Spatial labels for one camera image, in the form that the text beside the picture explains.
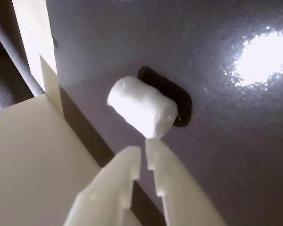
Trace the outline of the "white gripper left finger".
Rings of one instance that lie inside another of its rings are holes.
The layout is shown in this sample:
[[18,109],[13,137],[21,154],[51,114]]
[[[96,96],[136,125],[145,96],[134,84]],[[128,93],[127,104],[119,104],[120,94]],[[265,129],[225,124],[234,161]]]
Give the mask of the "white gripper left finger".
[[128,146],[75,198],[66,226],[121,226],[132,204],[133,184],[140,178],[141,149]]

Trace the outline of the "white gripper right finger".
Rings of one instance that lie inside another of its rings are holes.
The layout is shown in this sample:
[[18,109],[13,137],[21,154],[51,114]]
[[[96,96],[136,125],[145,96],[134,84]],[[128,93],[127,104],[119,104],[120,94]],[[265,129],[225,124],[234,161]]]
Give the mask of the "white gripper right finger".
[[225,225],[212,201],[161,140],[146,139],[145,152],[168,226]]

